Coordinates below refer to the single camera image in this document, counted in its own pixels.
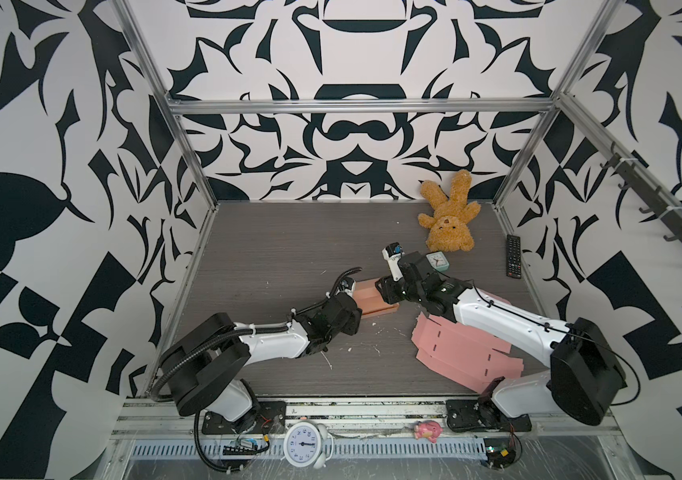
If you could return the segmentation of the orange cardboard box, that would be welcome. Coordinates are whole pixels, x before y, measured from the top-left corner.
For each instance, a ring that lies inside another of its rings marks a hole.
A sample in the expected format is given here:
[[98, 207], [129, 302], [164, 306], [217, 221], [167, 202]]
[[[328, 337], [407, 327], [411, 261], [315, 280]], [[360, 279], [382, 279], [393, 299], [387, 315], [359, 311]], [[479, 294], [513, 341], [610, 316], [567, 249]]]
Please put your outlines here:
[[353, 299], [362, 310], [362, 319], [374, 318], [399, 309], [399, 304], [385, 302], [376, 288], [377, 279], [369, 279], [355, 283]]

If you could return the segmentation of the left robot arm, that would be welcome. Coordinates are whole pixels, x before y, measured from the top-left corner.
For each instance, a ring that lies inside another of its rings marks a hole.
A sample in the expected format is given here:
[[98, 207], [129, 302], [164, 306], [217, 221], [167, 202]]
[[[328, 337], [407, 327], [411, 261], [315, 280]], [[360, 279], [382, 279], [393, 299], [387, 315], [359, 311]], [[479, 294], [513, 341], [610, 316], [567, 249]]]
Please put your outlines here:
[[262, 408], [240, 371], [259, 362], [324, 353], [336, 336], [357, 334], [362, 309], [353, 298], [352, 276], [360, 271], [353, 267], [342, 272], [320, 301], [293, 309], [282, 323], [237, 323], [219, 312], [162, 353], [146, 396], [156, 403], [172, 402], [180, 416], [193, 418], [195, 451], [208, 469], [233, 474], [249, 462], [217, 462], [204, 452], [202, 413], [221, 417], [236, 433], [254, 428]]

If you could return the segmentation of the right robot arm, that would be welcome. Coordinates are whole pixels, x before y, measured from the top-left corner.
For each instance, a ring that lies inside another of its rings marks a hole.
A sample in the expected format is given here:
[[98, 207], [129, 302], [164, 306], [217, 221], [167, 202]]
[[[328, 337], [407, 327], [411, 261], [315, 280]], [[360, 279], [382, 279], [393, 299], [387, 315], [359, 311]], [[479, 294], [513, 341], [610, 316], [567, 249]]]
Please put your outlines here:
[[536, 315], [397, 243], [382, 256], [390, 270], [376, 283], [382, 299], [422, 309], [412, 333], [417, 359], [478, 395], [448, 404], [454, 432], [528, 431], [531, 417], [548, 414], [598, 426], [637, 374], [590, 320]]

